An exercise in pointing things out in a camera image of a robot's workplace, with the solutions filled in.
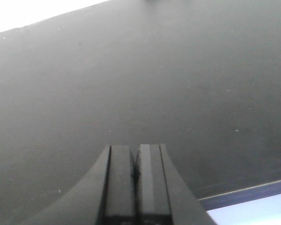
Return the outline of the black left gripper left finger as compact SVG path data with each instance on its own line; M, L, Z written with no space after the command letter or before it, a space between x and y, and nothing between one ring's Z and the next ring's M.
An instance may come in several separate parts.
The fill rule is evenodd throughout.
M127 145L107 146L84 177L23 225L133 225L133 156Z

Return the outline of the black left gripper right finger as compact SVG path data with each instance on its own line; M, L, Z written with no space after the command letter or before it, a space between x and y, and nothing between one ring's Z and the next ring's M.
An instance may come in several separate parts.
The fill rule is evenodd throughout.
M141 144L136 158L139 225L214 225L171 161L164 144Z

